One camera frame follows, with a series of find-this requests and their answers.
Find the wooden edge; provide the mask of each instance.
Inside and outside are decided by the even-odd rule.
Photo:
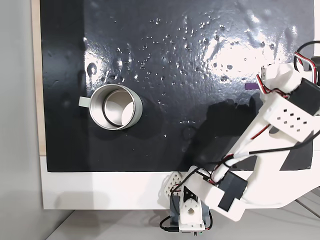
[[[32,41],[33,63],[35,81],[36,118],[39,141],[39,154],[46,156],[46,129],[44,112],[44,90],[42,75],[42,49],[41,49],[41,25],[40,25],[40,0],[31,0],[32,14]]]

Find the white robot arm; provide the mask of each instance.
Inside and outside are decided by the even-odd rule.
[[[310,143],[320,134],[319,131],[312,135],[314,116],[320,109],[317,68],[312,60],[299,53],[303,47],[314,43],[318,41],[301,46],[294,53],[293,63],[262,66],[261,77],[257,74],[256,79],[263,106],[211,173],[192,166],[181,183],[174,184],[171,189],[167,184],[171,194],[170,204],[174,209],[172,214],[179,218],[176,230],[203,231],[203,206],[233,221],[241,219],[247,204],[268,207],[268,188],[277,184],[270,176],[280,170],[290,150]],[[303,65],[297,64],[297,59],[300,63],[307,62],[311,71],[304,71]],[[272,127],[278,129],[278,132],[270,134]],[[232,165],[249,156],[257,156],[257,160],[247,180],[229,171]],[[268,183],[265,181],[266,176],[270,179]],[[179,201],[175,203],[174,196],[178,191]]]

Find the stainless steel mug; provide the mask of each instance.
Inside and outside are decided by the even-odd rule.
[[[136,124],[143,111],[140,97],[126,86],[107,84],[91,97],[81,96],[79,106],[89,108],[93,121],[107,130],[121,130]]]

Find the white table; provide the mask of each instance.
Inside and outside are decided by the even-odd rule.
[[[314,1],[315,26],[320,21],[317,10],[320,0]],[[37,25],[32,16],[33,26]],[[33,36],[39,37],[38,31]],[[320,30],[315,27],[314,38],[320,39]],[[35,63],[39,61],[39,53],[34,50]],[[315,46],[315,56],[320,56],[319,44]],[[170,172],[48,172],[47,159],[42,154],[44,133],[42,84],[39,84],[39,69],[36,74],[36,98],[39,125],[40,165],[44,209],[71,210],[156,210],[168,209],[169,201],[163,196],[162,189],[165,179]],[[276,192],[286,194],[289,199],[297,199],[310,190],[320,186],[320,137],[313,145],[313,159],[311,169],[299,171],[281,171],[278,182],[274,186]],[[251,171],[238,171],[236,174],[247,179]],[[248,205],[247,208],[280,208],[287,205],[288,196],[272,194],[269,196],[268,206]]]

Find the wet surface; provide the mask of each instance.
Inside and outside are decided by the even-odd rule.
[[[258,90],[249,87],[260,67],[292,61],[313,39],[313,4],[42,1],[48,170],[185,171],[219,161],[261,106]],[[142,98],[135,126],[107,131],[78,107],[80,96],[108,83]],[[293,155],[282,169],[306,169],[312,146]],[[254,159],[247,160],[236,170],[253,166]]]

